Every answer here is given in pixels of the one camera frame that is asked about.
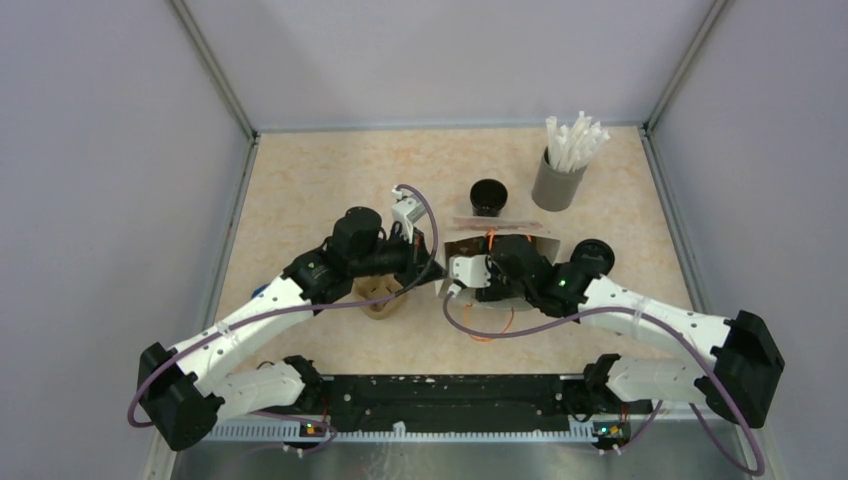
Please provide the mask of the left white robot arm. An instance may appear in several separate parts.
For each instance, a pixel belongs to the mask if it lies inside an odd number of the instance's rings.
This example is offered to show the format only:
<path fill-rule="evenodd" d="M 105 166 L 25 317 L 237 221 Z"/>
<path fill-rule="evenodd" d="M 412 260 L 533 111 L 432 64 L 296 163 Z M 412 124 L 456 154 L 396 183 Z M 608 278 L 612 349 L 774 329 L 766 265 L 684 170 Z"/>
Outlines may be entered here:
<path fill-rule="evenodd" d="M 186 450 L 220 422 L 270 406 L 308 413 L 319 404 L 320 378 L 301 358 L 267 373 L 234 374 L 250 355 L 285 330 L 325 310 L 345 307 L 359 278 L 389 275 L 407 291 L 440 279 L 435 250 L 416 228 L 431 207 L 415 196 L 391 209 L 390 230 L 367 207 L 352 207 L 323 243 L 297 256 L 245 305 L 218 324 L 171 347 L 142 351 L 137 391 L 128 408 L 136 428 L 154 427 L 168 447 Z"/>

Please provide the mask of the beige paper takeout bag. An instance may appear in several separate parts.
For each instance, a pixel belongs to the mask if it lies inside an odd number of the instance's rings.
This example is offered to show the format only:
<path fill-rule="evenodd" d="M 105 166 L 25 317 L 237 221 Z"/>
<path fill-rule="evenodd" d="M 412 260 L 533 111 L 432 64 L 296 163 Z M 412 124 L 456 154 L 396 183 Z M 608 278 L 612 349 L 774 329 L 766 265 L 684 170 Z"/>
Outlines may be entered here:
<path fill-rule="evenodd" d="M 449 260 L 456 255 L 485 254 L 483 241 L 489 235 L 528 235 L 538 245 L 538 250 L 552 264 L 556 261 L 561 241 L 546 227 L 534 220 L 509 220 L 494 217 L 453 217 L 440 233 L 438 262 L 445 268 L 444 280 L 436 283 L 439 298 L 448 294 Z M 520 312 L 531 311 L 527 300 L 512 298 L 493 303 L 480 303 L 474 299 L 475 289 L 464 289 L 450 300 L 449 311 L 454 320 L 467 329 L 487 333 L 508 333 Z"/>

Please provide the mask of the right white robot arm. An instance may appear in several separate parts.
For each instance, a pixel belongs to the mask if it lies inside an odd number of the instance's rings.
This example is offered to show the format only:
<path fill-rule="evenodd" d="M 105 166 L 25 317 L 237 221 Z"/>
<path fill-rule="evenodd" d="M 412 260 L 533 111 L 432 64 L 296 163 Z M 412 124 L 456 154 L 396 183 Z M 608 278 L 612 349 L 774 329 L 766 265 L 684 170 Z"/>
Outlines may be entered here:
<path fill-rule="evenodd" d="M 670 400 L 705 405 L 737 425 L 766 423 L 785 360 L 766 321 L 685 310 L 613 281 L 612 248 L 579 242 L 554 263 L 522 235 L 492 240 L 488 262 L 498 280 L 544 315 L 627 335 L 666 359 L 606 354 L 584 371 L 589 404 L 612 412 L 623 402 Z"/>

